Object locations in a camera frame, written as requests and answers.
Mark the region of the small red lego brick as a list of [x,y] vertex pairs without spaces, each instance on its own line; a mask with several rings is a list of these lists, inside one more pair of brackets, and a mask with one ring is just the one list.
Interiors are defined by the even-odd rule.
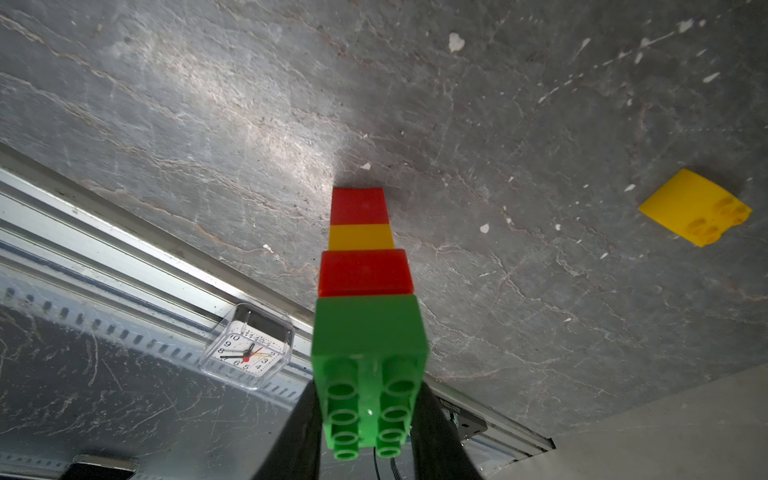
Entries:
[[389,215],[382,188],[334,188],[330,224],[388,224]]

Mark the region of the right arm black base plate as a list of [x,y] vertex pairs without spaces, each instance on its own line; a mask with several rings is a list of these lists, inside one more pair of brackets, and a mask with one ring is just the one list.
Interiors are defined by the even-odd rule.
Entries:
[[488,425],[483,418],[441,397],[438,397],[437,400],[446,418],[455,426],[462,441],[487,431]]

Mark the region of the green lego brick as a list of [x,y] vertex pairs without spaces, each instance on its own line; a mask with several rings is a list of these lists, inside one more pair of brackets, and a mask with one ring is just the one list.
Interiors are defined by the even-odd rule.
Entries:
[[414,295],[316,302],[311,363],[329,449],[339,461],[402,452],[429,345]]

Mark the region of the long red lego brick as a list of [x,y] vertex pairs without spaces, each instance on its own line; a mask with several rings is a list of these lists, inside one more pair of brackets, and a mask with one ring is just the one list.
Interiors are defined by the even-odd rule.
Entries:
[[404,249],[325,251],[318,296],[411,295],[413,280]]

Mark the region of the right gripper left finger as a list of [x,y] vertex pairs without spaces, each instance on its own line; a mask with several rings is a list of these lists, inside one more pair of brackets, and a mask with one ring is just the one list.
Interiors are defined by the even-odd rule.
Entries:
[[318,480],[321,464],[322,410],[310,381],[253,480]]

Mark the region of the small yellow lego brick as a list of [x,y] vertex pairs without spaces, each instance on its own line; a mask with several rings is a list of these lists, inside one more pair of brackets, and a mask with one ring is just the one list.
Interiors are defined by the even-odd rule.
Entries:
[[330,227],[329,251],[392,250],[394,248],[392,231],[388,223]]

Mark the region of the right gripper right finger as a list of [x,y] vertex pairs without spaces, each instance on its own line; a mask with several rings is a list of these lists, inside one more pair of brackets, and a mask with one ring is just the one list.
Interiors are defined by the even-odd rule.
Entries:
[[425,382],[415,401],[411,443],[416,479],[483,479],[465,453],[455,427],[445,417]]

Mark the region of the yellow sloped lego brick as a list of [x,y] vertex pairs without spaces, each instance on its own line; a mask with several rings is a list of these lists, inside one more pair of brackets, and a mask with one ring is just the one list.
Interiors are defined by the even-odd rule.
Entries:
[[698,247],[715,243],[752,214],[736,196],[688,169],[676,173],[638,210]]

